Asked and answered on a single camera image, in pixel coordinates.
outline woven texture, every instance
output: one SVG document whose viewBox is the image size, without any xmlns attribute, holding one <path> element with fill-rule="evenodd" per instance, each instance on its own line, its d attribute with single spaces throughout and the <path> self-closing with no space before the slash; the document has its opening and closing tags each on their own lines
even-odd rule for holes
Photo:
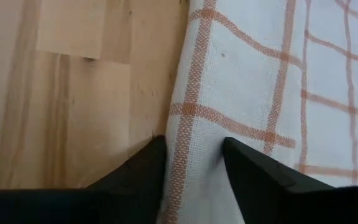
<svg viewBox="0 0 358 224">
<path fill-rule="evenodd" d="M 226 136 L 335 187 L 358 185 L 358 1 L 191 1 L 165 223 L 244 222 Z"/>
</svg>

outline black object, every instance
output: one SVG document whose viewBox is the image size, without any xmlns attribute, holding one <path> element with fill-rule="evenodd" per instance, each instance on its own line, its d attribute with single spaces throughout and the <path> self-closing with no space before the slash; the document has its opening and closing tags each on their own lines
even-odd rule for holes
<svg viewBox="0 0 358 224">
<path fill-rule="evenodd" d="M 155 223 L 166 150 L 157 136 L 86 189 L 0 190 L 0 223 Z M 358 187 L 335 189 L 233 138 L 222 150 L 247 224 L 358 222 Z"/>
</svg>

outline checkered towel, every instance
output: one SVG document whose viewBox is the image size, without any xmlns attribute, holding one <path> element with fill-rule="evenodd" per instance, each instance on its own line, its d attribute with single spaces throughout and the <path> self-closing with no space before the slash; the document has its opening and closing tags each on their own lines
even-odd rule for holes
<svg viewBox="0 0 358 224">
<path fill-rule="evenodd" d="M 358 185 L 358 1 L 191 1 L 167 128 L 166 223 L 244 222 L 226 136 L 335 187 Z"/>
</svg>

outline wooden surface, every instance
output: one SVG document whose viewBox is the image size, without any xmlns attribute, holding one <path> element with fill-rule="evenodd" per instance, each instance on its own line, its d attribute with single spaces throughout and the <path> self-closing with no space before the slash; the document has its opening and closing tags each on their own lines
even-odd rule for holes
<svg viewBox="0 0 358 224">
<path fill-rule="evenodd" d="M 84 187 L 164 134 L 179 0 L 0 0 L 0 189 Z"/>
</svg>

